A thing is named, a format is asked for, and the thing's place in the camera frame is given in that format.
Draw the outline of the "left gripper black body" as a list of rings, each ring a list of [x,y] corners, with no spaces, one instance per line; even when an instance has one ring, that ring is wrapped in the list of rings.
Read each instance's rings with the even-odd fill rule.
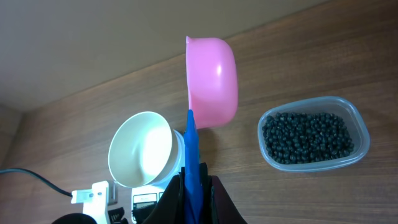
[[[122,207],[108,211],[110,224],[128,224],[128,220],[124,217],[125,211]]]

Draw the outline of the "white bowl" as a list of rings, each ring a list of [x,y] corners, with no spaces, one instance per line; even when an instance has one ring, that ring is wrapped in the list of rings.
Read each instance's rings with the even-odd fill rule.
[[[145,111],[131,116],[116,131],[108,153],[113,179],[137,188],[166,180],[183,166],[182,135],[160,114]]]

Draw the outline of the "pink scoop blue handle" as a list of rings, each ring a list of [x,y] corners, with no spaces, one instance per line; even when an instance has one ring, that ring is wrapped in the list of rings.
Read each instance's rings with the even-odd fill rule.
[[[184,221],[199,223],[203,207],[198,129],[229,123],[238,107],[238,78],[231,47],[218,38],[186,37],[188,112],[185,143]]]

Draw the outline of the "white digital kitchen scale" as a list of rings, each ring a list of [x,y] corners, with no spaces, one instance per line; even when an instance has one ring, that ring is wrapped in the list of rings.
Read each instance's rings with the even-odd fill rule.
[[[145,185],[131,189],[131,211],[148,205],[155,205],[160,200],[166,186]]]

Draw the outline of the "black beans pile in container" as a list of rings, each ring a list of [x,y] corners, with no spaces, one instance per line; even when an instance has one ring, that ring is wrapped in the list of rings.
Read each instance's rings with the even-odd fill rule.
[[[266,152],[279,164],[347,157],[354,144],[343,118],[333,113],[276,113],[262,126]]]

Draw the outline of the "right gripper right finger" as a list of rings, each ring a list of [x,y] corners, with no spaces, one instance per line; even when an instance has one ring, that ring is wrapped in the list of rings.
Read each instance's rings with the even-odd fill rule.
[[[215,175],[208,175],[206,163],[200,164],[200,173],[203,188],[203,208],[200,223],[247,224],[220,179]]]

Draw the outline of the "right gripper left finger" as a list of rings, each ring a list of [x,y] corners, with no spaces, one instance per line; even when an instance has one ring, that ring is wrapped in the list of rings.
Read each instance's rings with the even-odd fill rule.
[[[143,224],[184,224],[185,168],[172,177],[159,202]]]

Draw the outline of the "clear plastic container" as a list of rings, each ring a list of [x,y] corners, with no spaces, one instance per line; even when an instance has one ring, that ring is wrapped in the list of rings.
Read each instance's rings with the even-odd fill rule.
[[[323,96],[265,112],[257,125],[261,154],[286,172],[319,172],[354,164],[369,151],[370,135],[357,108]]]

